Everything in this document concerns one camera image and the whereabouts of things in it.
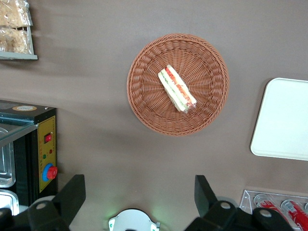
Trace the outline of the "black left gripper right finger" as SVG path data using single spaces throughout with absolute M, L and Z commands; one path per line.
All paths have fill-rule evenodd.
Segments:
M 203 175 L 195 176 L 194 201 L 199 213 L 187 231 L 239 231 L 235 225 L 237 208 L 229 201 L 218 200 Z

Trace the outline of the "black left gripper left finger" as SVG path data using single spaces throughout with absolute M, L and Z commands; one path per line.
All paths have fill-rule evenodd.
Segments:
M 51 200 L 36 201 L 27 215 L 32 231 L 68 231 L 86 199 L 85 176 L 73 178 Z

